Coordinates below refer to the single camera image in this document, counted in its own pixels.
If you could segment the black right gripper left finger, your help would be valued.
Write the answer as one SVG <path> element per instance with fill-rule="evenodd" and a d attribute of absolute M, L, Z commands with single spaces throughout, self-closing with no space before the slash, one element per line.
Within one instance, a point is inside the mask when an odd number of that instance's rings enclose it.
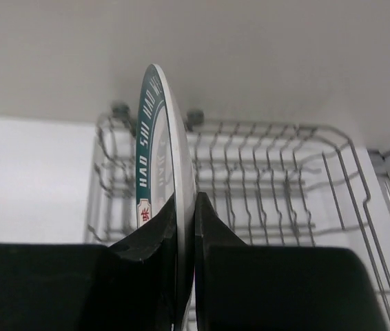
<path fill-rule="evenodd" d="M 112 245 L 0 243 L 0 330 L 173 330 L 173 199 Z"/>

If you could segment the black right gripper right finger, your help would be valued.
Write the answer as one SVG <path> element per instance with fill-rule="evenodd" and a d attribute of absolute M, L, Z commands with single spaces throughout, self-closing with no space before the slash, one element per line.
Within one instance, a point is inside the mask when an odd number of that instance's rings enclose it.
<path fill-rule="evenodd" d="M 386 330 L 367 270 L 346 248 L 247 245 L 196 198 L 199 330 Z"/>

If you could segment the white plate teal rim front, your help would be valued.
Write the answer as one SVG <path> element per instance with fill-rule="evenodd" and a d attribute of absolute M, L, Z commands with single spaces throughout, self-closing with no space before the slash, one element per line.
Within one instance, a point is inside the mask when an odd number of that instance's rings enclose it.
<path fill-rule="evenodd" d="M 147 67 L 136 127 L 137 224 L 155 217 L 174 200 L 176 214 L 176 320 L 184 330 L 194 278 L 196 184 L 185 125 L 163 69 Z"/>

